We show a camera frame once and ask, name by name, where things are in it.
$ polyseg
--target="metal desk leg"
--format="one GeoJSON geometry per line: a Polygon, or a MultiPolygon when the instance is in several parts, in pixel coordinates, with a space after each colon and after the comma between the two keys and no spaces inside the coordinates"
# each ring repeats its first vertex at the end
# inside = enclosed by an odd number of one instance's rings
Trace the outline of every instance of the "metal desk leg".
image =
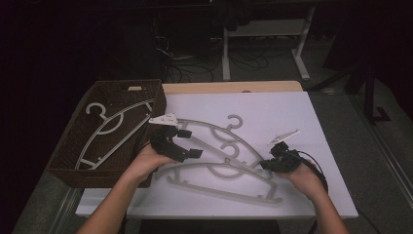
{"type": "Polygon", "coordinates": [[[292,49],[291,50],[292,55],[293,55],[294,60],[295,60],[295,63],[297,64],[298,71],[300,72],[301,78],[303,80],[309,80],[310,79],[310,75],[307,72],[307,68],[304,65],[303,60],[301,59],[301,52],[303,51],[304,43],[306,42],[307,34],[309,33],[311,20],[313,18],[313,14],[314,14],[315,9],[316,9],[315,7],[310,8],[309,13],[308,13],[307,18],[306,18],[306,21],[303,25],[303,30],[301,31],[301,34],[300,34],[300,39],[299,39],[299,42],[298,42],[297,49],[292,49]]]}
{"type": "Polygon", "coordinates": [[[228,31],[224,28],[224,53],[222,55],[222,79],[231,80],[230,61],[228,60],[228,31]]]}

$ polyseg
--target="dark floor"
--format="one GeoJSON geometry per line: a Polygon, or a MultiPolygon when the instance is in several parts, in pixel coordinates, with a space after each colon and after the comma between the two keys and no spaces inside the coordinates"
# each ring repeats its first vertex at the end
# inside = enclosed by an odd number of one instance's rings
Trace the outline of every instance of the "dark floor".
{"type": "MultiPolygon", "coordinates": [[[[5,123],[10,123],[3,126],[3,136],[8,136],[2,140],[8,146],[4,147],[4,155],[9,157],[4,160],[1,156],[1,165],[6,165],[3,177],[15,177],[2,179],[2,188],[13,192],[2,193],[1,200],[6,203],[3,212],[7,216],[3,215],[6,218],[2,218],[1,226],[11,230],[20,216],[15,233],[74,233],[84,221],[74,214],[79,191],[70,190],[44,173],[44,167],[88,87],[95,80],[145,76],[161,77],[165,82],[220,82],[221,44],[212,40],[215,49],[212,55],[185,58],[191,55],[181,53],[177,54],[179,59],[166,63],[167,68],[151,66],[137,72],[145,56],[125,54],[124,48],[118,48],[122,38],[102,37],[106,31],[117,28],[107,23],[107,16],[100,16],[98,23],[102,27],[94,28],[96,21],[73,11],[70,4],[63,4],[64,8],[56,3],[47,8],[43,2],[16,4],[7,7],[19,17],[5,17],[1,21],[2,27],[10,32],[4,34],[5,50],[0,57],[2,74],[10,77],[1,92],[9,113],[5,123]],[[73,23],[75,19],[85,23],[73,23]],[[65,196],[74,199],[73,207],[64,206],[65,196]]],[[[323,68],[333,39],[313,37],[302,54],[311,80],[302,81],[289,51],[296,42],[294,37],[233,40],[232,81],[296,80],[303,88],[310,88],[336,74],[335,70],[323,68]]],[[[319,92],[309,93],[321,126],[357,207],[382,233],[410,233],[413,204],[412,186],[407,178],[413,177],[412,120],[398,105],[392,91],[376,81],[375,106],[384,107],[392,121],[372,126],[362,114],[363,89],[355,95],[344,91],[348,79],[349,76],[344,76],[319,92]],[[397,163],[405,176],[394,170],[397,163]]],[[[279,221],[282,233],[292,234],[307,233],[311,223],[311,220],[279,221]]],[[[346,223],[352,233],[374,233],[362,216],[346,223]]],[[[138,228],[139,220],[132,220],[127,233],[138,228]]]]}

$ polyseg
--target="desk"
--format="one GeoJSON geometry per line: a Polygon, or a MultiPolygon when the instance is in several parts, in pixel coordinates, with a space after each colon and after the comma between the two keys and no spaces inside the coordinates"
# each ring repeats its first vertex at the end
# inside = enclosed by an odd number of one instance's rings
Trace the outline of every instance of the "desk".
{"type": "MultiPolygon", "coordinates": [[[[199,121],[208,121],[219,127],[237,126],[240,123],[234,123],[228,120],[228,115],[237,114],[243,118],[243,124],[240,128],[233,128],[233,133],[248,142],[256,151],[265,157],[271,158],[269,146],[266,145],[275,135],[283,134],[295,127],[301,130],[299,136],[295,136],[287,141],[291,148],[305,151],[312,154],[320,163],[327,181],[330,186],[330,196],[341,217],[356,217],[357,212],[353,201],[349,195],[347,187],[340,175],[334,158],[329,150],[328,144],[319,125],[317,115],[311,105],[307,93],[302,92],[298,82],[241,82],[241,83],[212,83],[212,84],[182,84],[182,85],[164,85],[167,94],[168,106],[167,112],[174,112],[178,118],[193,119],[199,121]],[[231,94],[218,94],[225,92],[225,89],[218,90],[218,87],[232,87],[231,94]],[[188,92],[191,87],[191,94],[180,95],[179,89],[184,88],[188,92]],[[196,94],[197,88],[200,88],[202,94],[196,94]],[[264,93],[240,94],[238,92],[260,90],[264,93]]],[[[209,136],[204,135],[201,129],[190,129],[193,136],[206,139],[209,145],[213,145],[209,136]]],[[[198,141],[176,140],[178,144],[184,147],[200,147],[198,141]]],[[[234,151],[224,152],[232,155],[234,151]]],[[[222,158],[214,158],[219,155],[215,150],[207,148],[203,157],[199,160],[187,160],[186,163],[216,163],[222,158]]],[[[249,154],[240,154],[237,158],[239,162],[244,161],[245,165],[250,166],[249,154]]],[[[208,172],[201,172],[196,168],[196,173],[182,174],[183,179],[193,182],[211,182],[212,180],[203,179],[210,175],[208,172]]],[[[243,178],[241,181],[223,179],[227,181],[214,180],[213,183],[202,185],[210,187],[218,185],[221,191],[226,186],[230,187],[231,194],[213,193],[211,190],[197,190],[194,186],[176,186],[168,182],[168,175],[161,176],[158,180],[153,180],[150,188],[138,189],[131,201],[128,209],[130,218],[302,218],[312,217],[315,215],[312,204],[298,191],[291,183],[282,180],[279,177],[273,177],[275,188],[274,198],[272,201],[262,199],[262,183],[256,182],[249,178],[243,178]],[[243,196],[234,196],[233,192],[243,196]]],[[[76,211],[77,215],[90,215],[98,206],[100,201],[106,196],[109,189],[85,189],[82,199],[76,211]]]]}

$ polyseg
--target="white tabletop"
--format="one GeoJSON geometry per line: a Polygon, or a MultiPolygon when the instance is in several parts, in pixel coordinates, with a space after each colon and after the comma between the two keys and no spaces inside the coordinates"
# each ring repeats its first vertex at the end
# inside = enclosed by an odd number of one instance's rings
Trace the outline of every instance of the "white tabletop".
{"type": "MultiPolygon", "coordinates": [[[[231,133],[247,142],[265,159],[272,158],[269,153],[271,146],[267,143],[276,135],[300,130],[298,135],[285,142],[290,149],[304,151],[317,159],[327,178],[329,195],[340,216],[357,216],[307,93],[167,95],[167,101],[166,113],[173,112],[179,119],[207,122],[223,129],[239,124],[238,119],[229,119],[228,116],[240,116],[242,125],[231,129],[231,133]]],[[[128,209],[129,217],[262,219],[315,215],[311,202],[289,181],[276,175],[268,177],[270,175],[267,172],[259,173],[261,167],[255,165],[257,157],[239,140],[227,140],[227,144],[221,149],[225,142],[218,138],[233,139],[234,136],[219,129],[215,130],[218,136],[214,136],[209,127],[194,125],[193,122],[186,129],[193,132],[193,138],[175,138],[174,141],[187,149],[203,149],[201,159],[189,159],[183,164],[160,168],[154,174],[149,188],[136,190],[128,209]],[[215,150],[199,144],[194,138],[206,142],[215,150]],[[231,161],[232,167],[227,167],[228,164],[224,165],[225,168],[217,166],[228,162],[225,157],[231,158],[237,149],[240,149],[240,154],[231,161]],[[238,172],[243,174],[234,178],[222,178],[208,169],[207,165],[210,164],[215,165],[213,168],[222,175],[235,175],[238,172]],[[178,171],[175,168],[184,165],[190,166],[178,171]],[[171,183],[169,179],[178,179],[183,185],[171,183]],[[275,189],[274,194],[266,197],[271,189],[275,189]]],[[[76,214],[90,215],[108,191],[109,189],[85,189],[76,214]]]]}

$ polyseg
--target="wicker basket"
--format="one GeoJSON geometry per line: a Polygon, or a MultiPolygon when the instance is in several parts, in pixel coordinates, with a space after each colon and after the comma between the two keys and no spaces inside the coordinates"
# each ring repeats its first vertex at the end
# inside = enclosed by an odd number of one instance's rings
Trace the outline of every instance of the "wicker basket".
{"type": "MultiPolygon", "coordinates": [[[[164,115],[166,107],[160,80],[96,82],[78,104],[47,171],[70,187],[112,187],[137,150],[159,128],[148,125],[147,121],[138,128],[139,123],[148,118],[148,114],[150,117],[164,115]],[[152,110],[146,104],[137,106],[147,100],[152,100],[149,104],[152,110]],[[87,163],[97,163],[107,154],[110,156],[91,170],[92,166],[87,163]]],[[[139,186],[148,187],[149,184],[150,177],[139,186]]]]}

